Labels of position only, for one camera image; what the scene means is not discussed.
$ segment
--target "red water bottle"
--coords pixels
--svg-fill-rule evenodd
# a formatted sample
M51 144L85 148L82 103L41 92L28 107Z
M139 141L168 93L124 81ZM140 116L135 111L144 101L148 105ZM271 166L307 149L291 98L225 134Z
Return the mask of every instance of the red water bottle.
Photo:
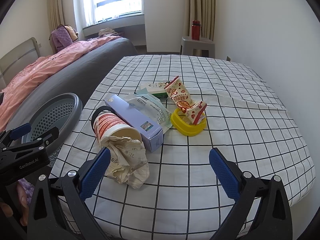
M193 40L196 40L196 41L200 40L200 28L201 28L200 21L192 21L191 38Z

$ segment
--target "beige curtain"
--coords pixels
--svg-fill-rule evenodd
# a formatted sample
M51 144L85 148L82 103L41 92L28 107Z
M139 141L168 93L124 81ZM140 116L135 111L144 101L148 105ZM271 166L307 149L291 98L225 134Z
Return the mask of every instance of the beige curtain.
M191 36L193 20L200 21L202 37L213 40L215 0L186 0L184 35Z
M62 0L47 0L48 22L50 32L54 31L60 24L64 25L62 14Z

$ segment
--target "headboard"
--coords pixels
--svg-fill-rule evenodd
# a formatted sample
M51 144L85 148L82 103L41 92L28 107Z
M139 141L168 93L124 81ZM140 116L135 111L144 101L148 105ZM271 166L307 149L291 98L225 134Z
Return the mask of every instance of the headboard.
M12 78L40 57L35 38L24 41L0 59L0 89L5 88Z

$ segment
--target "purple cloth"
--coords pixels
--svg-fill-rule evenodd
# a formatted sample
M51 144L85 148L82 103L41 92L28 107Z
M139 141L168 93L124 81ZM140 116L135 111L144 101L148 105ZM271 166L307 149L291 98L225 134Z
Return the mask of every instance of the purple cloth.
M27 194L27 203L28 203L28 206L29 206L30 203L31 203L31 198L32 198L32 195L33 195L33 191L35 190L35 186L33 186L30 182L27 182L25 178L19 179L18 182L24 188L24 191Z
M53 43L58 52L73 43L67 29L63 25L59 25L58 28L51 33L51 35L53 38Z

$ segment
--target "window sill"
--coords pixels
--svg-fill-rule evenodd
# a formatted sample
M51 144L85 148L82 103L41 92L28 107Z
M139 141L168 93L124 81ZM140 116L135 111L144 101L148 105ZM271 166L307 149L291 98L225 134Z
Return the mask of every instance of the window sill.
M119 18L110 19L102 23L98 23L89 27L83 28L83 34L84 36L89 36L92 34L99 33L100 30L111 28L122 28L127 26L133 26L133 25L141 25L144 24L144 14L142 13L136 13L136 14L130 14L130 15L123 15Z

